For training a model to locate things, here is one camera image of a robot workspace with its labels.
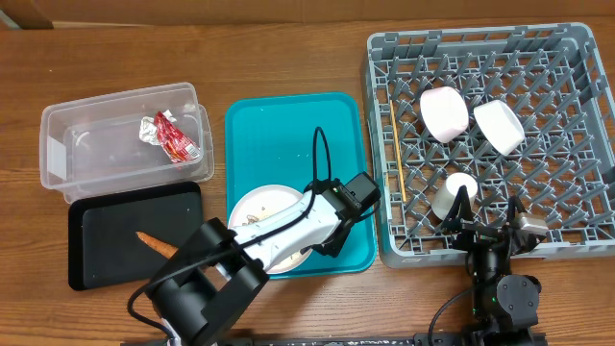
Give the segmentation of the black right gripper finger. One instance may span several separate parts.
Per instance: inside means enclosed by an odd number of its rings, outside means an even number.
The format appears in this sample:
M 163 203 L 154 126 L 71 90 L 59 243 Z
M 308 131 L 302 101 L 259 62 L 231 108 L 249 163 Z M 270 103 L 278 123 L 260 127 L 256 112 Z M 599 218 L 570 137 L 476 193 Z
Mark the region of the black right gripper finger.
M 474 222 L 470 198 L 466 185 L 462 185 L 455 196 L 453 205 L 441 222 L 443 231 L 462 231 L 465 226 Z
M 518 225 L 520 217 L 526 213 L 526 209 L 517 195 L 508 198 L 506 224 L 508 226 Z

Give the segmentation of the white paper cup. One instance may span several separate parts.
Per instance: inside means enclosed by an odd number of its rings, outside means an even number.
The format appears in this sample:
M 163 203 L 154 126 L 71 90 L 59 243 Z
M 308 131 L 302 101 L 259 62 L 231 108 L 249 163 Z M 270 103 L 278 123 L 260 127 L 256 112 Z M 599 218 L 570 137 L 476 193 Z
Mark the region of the white paper cup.
M 446 179 L 443 186 L 438 188 L 431 202 L 431 210 L 437 218 L 440 220 L 445 219 L 462 185 L 466 186 L 470 205 L 473 205 L 478 193 L 477 181 L 469 174 L 454 173 Z

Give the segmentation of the white bowl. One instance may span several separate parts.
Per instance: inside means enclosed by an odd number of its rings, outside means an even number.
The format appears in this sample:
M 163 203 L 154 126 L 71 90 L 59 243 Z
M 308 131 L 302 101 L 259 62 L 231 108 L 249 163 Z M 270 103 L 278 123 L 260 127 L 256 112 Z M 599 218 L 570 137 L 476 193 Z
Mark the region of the white bowl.
M 516 113 L 501 100 L 475 107 L 474 116 L 485 138 L 503 156 L 509 155 L 525 139 Z

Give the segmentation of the pink bowl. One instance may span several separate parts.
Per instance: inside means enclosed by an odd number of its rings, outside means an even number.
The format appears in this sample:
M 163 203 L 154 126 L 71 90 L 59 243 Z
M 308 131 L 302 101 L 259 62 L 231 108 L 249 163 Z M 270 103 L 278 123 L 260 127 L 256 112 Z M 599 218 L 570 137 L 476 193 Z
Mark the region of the pink bowl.
M 419 106 L 427 130 L 441 143 L 450 142 L 468 128 L 467 106 L 459 92 L 450 86 L 425 90 Z

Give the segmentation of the wooden chopstick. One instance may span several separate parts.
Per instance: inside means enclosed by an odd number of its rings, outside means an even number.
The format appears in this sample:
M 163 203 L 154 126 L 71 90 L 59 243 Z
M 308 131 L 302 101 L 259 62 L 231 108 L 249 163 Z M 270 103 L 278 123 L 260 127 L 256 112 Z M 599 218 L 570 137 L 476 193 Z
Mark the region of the wooden chopstick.
M 400 141 L 399 141 L 399 136 L 398 136 L 398 131 L 397 131 L 397 118 L 394 112 L 394 106 L 393 106 L 392 99 L 389 99 L 389 108 L 390 108 L 390 119 L 391 119 L 390 121 L 391 121 L 391 126 L 392 126 L 392 133 L 393 133 L 394 151 L 395 151 L 396 163 L 397 163 L 397 169 L 398 169 L 398 177 L 399 177 L 398 180 L 400 184 L 400 193 L 402 195 L 403 203 L 406 203 L 407 201 L 406 185 L 405 185 L 405 177 L 403 173 L 403 163 L 402 163 L 402 158 L 401 158 L 401 146 L 400 146 Z

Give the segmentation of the white plate with food scraps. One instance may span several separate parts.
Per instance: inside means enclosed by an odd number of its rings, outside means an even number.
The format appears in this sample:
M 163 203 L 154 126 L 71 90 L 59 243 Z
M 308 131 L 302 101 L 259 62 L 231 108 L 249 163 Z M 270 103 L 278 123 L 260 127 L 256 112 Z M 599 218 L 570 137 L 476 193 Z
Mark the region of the white plate with food scraps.
M 267 218 L 279 211 L 282 211 L 294 203 L 301 200 L 303 194 L 296 189 L 285 185 L 264 185 L 253 189 L 244 195 L 234 206 L 228 220 L 228 227 L 236 229 L 239 226 L 246 226 Z M 299 267 L 311 255 L 309 249 L 302 253 L 298 251 L 287 259 L 273 266 L 268 274 L 278 275 Z

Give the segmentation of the red snack wrapper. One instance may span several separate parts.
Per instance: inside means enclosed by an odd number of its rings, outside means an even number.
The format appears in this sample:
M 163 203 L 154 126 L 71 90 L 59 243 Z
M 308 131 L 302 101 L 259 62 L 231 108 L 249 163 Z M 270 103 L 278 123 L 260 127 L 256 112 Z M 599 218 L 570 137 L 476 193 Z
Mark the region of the red snack wrapper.
M 162 148 L 172 163 L 196 161 L 202 157 L 197 144 L 186 136 L 161 111 L 158 111 L 153 121 L 156 144 Z

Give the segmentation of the orange carrot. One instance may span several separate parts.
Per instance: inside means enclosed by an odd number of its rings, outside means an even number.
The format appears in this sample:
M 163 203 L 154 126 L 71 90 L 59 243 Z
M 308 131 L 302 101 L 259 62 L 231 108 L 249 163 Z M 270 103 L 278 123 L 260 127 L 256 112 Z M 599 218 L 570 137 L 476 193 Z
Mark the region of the orange carrot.
M 151 235 L 148 235 L 144 232 L 136 232 L 136 236 L 141 242 L 143 242 L 145 245 L 147 245 L 152 250 L 161 254 L 166 259 L 172 258 L 175 255 L 175 253 L 178 251 L 177 247 L 171 244 L 168 244 L 166 242 L 163 242 L 157 238 L 154 238 Z

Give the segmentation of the foil ball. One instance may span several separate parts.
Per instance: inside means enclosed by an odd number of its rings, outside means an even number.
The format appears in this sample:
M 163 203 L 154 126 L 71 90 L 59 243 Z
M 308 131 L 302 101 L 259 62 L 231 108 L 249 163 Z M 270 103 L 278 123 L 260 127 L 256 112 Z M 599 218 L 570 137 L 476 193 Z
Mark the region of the foil ball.
M 158 128 L 154 124 L 154 118 L 149 116 L 144 116 L 140 121 L 140 127 L 138 132 L 138 137 L 142 142 L 148 143 L 150 145 L 159 146 L 160 142 L 158 141 Z

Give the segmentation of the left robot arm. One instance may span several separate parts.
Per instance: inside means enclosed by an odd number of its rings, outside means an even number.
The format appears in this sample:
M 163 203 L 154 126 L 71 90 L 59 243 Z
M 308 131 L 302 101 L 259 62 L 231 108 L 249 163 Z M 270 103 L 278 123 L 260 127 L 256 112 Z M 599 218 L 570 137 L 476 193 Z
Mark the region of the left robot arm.
M 299 201 L 256 223 L 229 229 L 212 218 L 131 295 L 127 312 L 165 333 L 168 345 L 217 343 L 269 281 L 272 267 L 299 251 L 337 257 L 380 198 L 365 172 L 346 184 L 314 177 Z

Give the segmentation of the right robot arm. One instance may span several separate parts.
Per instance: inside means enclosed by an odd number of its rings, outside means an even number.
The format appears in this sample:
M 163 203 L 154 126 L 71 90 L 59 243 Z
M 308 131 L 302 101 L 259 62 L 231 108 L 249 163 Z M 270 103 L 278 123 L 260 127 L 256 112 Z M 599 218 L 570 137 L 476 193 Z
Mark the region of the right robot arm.
M 534 250 L 547 238 L 546 221 L 527 212 L 516 195 L 508 199 L 505 223 L 497 227 L 474 221 L 466 186 L 461 186 L 442 228 L 456 234 L 453 247 L 466 253 L 465 269 L 472 285 L 447 301 L 432 318 L 425 342 L 434 345 L 547 346 L 538 324 L 542 285 L 531 275 L 514 274 L 511 258 Z M 441 314 L 460 298 L 472 297 L 476 322 L 456 334 L 438 334 Z

